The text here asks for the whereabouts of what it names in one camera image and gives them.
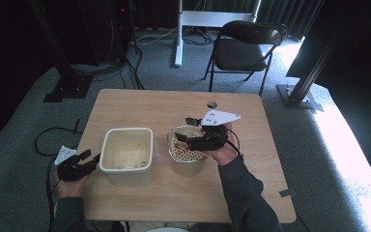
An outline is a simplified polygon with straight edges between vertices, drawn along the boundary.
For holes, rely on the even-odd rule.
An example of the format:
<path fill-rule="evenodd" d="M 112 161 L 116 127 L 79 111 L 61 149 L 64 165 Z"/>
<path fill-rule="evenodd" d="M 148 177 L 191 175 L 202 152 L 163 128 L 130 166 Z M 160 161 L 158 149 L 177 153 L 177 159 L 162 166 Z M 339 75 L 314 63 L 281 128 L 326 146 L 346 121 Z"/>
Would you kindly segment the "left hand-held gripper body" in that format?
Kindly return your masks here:
<path fill-rule="evenodd" d="M 65 146 L 61 147 L 54 164 L 57 166 L 58 177 L 66 182 L 77 181 L 97 169 L 97 164 L 93 165 L 89 161 L 81 163 L 76 151 Z"/>

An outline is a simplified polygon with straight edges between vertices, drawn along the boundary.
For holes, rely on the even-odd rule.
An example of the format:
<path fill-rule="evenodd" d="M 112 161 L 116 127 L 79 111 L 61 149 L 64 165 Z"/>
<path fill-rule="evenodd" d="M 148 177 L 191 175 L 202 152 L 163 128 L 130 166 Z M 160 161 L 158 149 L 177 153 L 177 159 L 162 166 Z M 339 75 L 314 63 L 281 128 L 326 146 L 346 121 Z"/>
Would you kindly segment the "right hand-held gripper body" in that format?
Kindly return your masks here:
<path fill-rule="evenodd" d="M 241 115 L 237 113 L 225 112 L 215 109 L 209 109 L 206 115 L 200 119 L 199 129 L 202 134 L 193 137 L 187 142 L 192 151 L 214 151 L 224 146 L 228 140 L 226 123 L 240 120 Z"/>

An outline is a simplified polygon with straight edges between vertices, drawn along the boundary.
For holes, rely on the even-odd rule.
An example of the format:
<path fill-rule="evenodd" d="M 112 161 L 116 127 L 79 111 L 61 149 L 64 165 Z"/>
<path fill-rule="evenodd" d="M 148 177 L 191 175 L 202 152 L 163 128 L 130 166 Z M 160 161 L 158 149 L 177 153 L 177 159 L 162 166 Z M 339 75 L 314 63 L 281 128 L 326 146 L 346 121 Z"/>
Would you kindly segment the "cream plastic bin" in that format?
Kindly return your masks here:
<path fill-rule="evenodd" d="M 153 181 L 154 135 L 148 128 L 109 130 L 100 170 L 117 187 L 144 187 Z"/>

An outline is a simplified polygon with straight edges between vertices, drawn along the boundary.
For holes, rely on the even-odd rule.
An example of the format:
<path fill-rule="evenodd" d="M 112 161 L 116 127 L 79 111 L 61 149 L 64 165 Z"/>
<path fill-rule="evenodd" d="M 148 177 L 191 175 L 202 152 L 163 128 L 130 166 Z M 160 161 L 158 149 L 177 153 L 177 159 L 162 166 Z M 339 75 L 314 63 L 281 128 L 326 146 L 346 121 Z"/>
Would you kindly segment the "person's left hand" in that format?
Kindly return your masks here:
<path fill-rule="evenodd" d="M 53 176 L 58 182 L 56 190 L 60 198 L 80 197 L 86 181 L 90 178 L 90 175 L 86 175 L 77 181 L 65 182 L 58 177 L 56 171 L 53 172 Z"/>

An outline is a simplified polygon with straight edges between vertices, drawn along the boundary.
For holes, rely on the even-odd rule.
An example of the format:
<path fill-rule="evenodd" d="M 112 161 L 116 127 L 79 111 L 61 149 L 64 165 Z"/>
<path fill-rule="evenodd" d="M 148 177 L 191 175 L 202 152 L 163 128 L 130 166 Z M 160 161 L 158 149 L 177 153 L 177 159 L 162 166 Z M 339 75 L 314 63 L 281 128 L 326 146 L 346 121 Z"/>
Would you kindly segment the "person's right hand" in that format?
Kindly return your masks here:
<path fill-rule="evenodd" d="M 239 156 L 238 152 L 233 148 L 235 139 L 232 133 L 232 124 L 226 123 L 224 127 L 227 129 L 228 141 L 220 149 L 207 152 L 220 166 L 226 165 Z"/>

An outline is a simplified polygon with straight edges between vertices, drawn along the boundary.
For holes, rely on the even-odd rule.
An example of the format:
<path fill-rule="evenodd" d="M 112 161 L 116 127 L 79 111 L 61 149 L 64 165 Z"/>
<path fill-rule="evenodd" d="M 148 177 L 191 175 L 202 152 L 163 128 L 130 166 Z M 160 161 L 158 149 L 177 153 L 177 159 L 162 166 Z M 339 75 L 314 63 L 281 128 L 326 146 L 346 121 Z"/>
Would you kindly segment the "black metal stand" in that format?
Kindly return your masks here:
<path fill-rule="evenodd" d="M 79 74 L 72 68 L 43 7 L 42 0 L 29 0 L 29 3 L 41 25 L 49 57 L 60 75 L 55 87 L 44 97 L 43 101 L 61 102 L 63 99 L 85 99 L 94 77 L 89 74 Z"/>
<path fill-rule="evenodd" d="M 276 86 L 286 108 L 323 111 L 310 89 L 335 50 L 344 27 L 345 22 L 340 21 L 328 23 L 326 30 L 311 28 L 287 73 L 288 77 L 297 77 L 298 83 Z"/>

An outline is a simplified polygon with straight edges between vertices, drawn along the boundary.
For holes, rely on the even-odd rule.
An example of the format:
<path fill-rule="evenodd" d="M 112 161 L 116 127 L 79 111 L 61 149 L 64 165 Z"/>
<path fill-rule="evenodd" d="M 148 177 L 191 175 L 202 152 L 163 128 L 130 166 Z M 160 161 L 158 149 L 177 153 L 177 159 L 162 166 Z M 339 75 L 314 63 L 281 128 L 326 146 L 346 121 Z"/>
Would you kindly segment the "black folding chair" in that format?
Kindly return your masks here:
<path fill-rule="evenodd" d="M 257 23 L 234 20 L 224 24 L 214 41 L 214 46 L 204 79 L 210 77 L 212 91 L 216 73 L 246 73 L 247 81 L 256 72 L 263 72 L 259 89 L 262 95 L 271 66 L 274 50 L 288 35 L 282 23 Z"/>

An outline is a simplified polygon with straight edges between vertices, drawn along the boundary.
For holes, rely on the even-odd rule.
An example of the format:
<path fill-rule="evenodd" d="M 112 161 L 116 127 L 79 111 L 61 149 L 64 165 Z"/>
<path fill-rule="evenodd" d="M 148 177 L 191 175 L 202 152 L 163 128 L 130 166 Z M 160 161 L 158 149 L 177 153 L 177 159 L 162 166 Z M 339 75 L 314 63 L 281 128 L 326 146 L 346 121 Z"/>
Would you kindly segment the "black equipment case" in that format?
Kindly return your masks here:
<path fill-rule="evenodd" d="M 98 63 L 125 60 L 131 39 L 129 0 L 79 0 Z"/>

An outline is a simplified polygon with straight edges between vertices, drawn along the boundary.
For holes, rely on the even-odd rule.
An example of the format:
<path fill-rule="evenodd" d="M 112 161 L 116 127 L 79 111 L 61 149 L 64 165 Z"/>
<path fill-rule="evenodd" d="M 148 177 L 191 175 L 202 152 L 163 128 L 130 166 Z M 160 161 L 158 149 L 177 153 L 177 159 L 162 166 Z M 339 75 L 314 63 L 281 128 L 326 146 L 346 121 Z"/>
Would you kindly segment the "white desk frame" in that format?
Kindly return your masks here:
<path fill-rule="evenodd" d="M 183 9 L 184 0 L 178 0 L 178 35 L 174 64 L 180 67 L 183 64 L 183 27 L 221 27 L 225 23 L 233 20 L 244 20 L 255 22 L 258 17 L 262 0 L 256 0 L 251 13 L 226 13 L 226 12 L 206 12 L 206 11 L 186 11 Z"/>

